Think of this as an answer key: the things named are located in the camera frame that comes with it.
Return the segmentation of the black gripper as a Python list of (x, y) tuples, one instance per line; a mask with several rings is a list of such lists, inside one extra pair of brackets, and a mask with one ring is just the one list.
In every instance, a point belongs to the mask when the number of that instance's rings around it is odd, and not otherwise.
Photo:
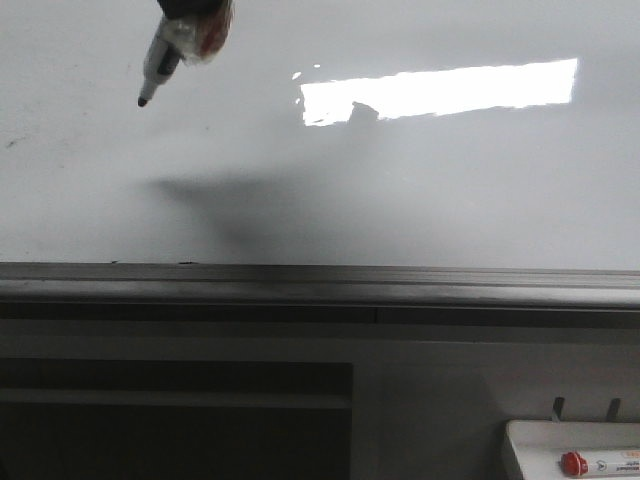
[(158, 0), (167, 19), (180, 19), (192, 15), (200, 16), (217, 12), (223, 0)]

